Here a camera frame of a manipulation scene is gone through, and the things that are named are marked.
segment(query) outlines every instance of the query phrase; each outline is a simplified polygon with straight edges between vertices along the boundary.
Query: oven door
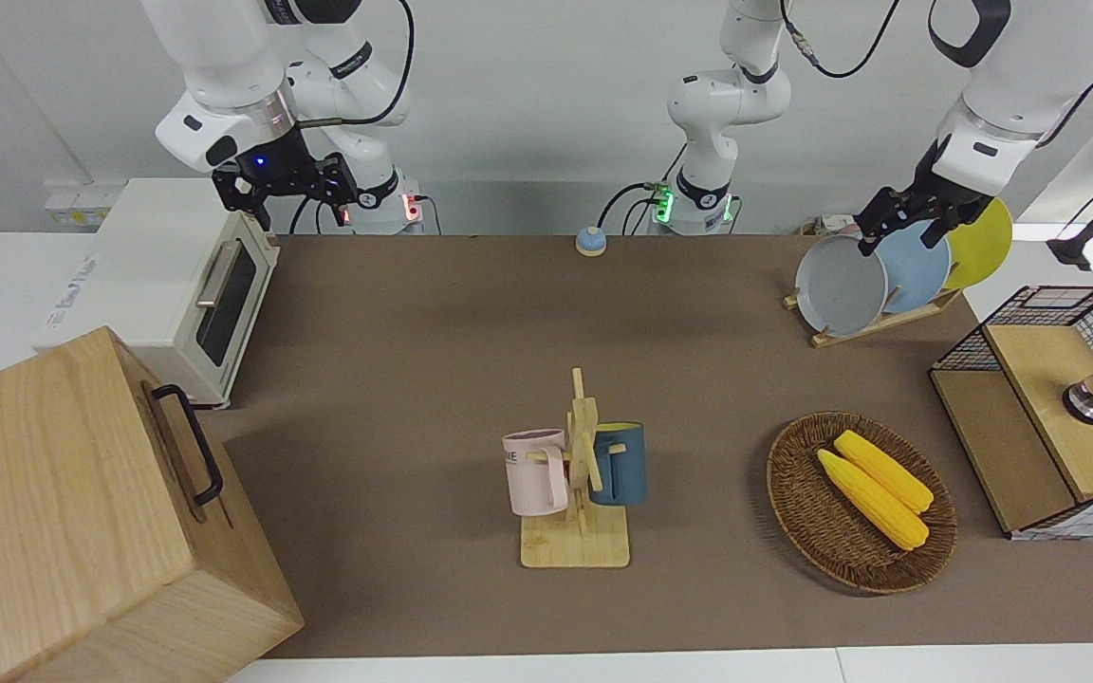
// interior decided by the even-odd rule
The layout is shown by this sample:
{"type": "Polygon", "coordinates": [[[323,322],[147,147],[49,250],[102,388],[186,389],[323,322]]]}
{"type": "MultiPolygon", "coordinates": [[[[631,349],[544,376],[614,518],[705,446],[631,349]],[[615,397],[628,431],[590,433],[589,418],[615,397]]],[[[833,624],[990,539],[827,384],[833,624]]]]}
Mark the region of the oven door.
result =
{"type": "Polygon", "coordinates": [[[235,217],[213,256],[209,275],[195,302],[197,315],[186,355],[218,397],[198,402],[222,402],[234,381],[257,308],[268,288],[270,260],[260,239],[242,217],[235,217]]]}

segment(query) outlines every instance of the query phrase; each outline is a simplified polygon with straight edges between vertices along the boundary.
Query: mug rack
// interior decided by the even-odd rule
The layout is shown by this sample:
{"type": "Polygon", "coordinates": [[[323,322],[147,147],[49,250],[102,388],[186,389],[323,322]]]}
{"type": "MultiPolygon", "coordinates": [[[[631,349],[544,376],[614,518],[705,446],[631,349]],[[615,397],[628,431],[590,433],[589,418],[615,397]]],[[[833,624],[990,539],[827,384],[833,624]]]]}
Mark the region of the mug rack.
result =
{"type": "MultiPolygon", "coordinates": [[[[626,508],[599,506],[589,501],[589,487],[601,492],[603,483],[593,452],[598,434],[598,400],[585,395],[580,368],[572,368],[572,410],[567,412],[567,463],[572,499],[559,514],[521,518],[521,566],[529,569],[607,567],[630,564],[626,508]]],[[[530,454],[545,459],[546,454],[530,454]]]]}

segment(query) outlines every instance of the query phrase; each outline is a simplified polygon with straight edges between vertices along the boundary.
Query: wicker basket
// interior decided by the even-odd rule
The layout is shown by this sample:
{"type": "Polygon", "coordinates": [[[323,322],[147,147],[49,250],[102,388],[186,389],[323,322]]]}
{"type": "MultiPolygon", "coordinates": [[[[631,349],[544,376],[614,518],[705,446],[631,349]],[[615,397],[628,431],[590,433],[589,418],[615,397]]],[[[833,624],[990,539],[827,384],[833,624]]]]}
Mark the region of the wicker basket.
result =
{"type": "Polygon", "coordinates": [[[766,485],[778,522],[799,552],[824,574],[868,593],[898,593],[929,584],[955,547],[955,508],[938,473],[905,438],[861,415],[814,413],[788,424],[771,447],[766,485]],[[816,449],[836,452],[833,440],[847,428],[896,458],[933,492],[933,503],[922,514],[930,535],[919,549],[897,549],[824,474],[816,449]]]}

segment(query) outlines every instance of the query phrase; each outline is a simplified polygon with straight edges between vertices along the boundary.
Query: wooden base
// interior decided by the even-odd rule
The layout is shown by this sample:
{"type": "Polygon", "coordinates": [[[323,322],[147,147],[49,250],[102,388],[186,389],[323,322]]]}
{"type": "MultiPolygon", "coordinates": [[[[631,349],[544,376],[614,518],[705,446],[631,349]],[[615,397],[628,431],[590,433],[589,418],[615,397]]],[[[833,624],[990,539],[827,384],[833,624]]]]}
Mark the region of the wooden base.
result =
{"type": "Polygon", "coordinates": [[[628,564],[624,507],[595,505],[588,492],[573,492],[567,510],[521,518],[521,566],[621,569],[628,564]]]}
{"type": "MultiPolygon", "coordinates": [[[[788,308],[788,310],[794,310],[799,304],[797,303],[797,294],[790,295],[781,299],[781,305],[788,308]]],[[[816,349],[823,349],[824,346],[832,346],[834,344],[841,344],[841,342],[848,342],[851,339],[858,339],[860,337],[867,337],[868,334],[874,334],[881,332],[881,330],[890,329],[898,325],[905,325],[907,322],[914,322],[914,320],[921,320],[924,317],[929,317],[936,314],[941,314],[945,310],[948,306],[951,305],[954,299],[960,297],[960,290],[945,290],[942,291],[936,298],[933,298],[927,306],[920,308],[915,308],[915,310],[906,311],[903,314],[882,314],[875,322],[867,326],[862,332],[855,334],[849,334],[847,337],[831,337],[826,334],[824,330],[816,332],[812,335],[811,344],[816,349]]]]}

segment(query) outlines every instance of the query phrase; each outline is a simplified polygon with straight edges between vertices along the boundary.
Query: blue mug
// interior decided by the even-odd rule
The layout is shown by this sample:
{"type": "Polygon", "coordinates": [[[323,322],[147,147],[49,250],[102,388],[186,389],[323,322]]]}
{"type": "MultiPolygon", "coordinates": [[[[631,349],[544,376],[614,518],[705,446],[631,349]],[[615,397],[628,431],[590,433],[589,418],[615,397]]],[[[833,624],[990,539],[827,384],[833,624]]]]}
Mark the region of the blue mug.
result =
{"type": "Polygon", "coordinates": [[[601,472],[601,492],[589,488],[589,499],[599,506],[634,506],[647,498],[647,455],[644,425],[608,422],[598,425],[593,440],[601,472]]]}

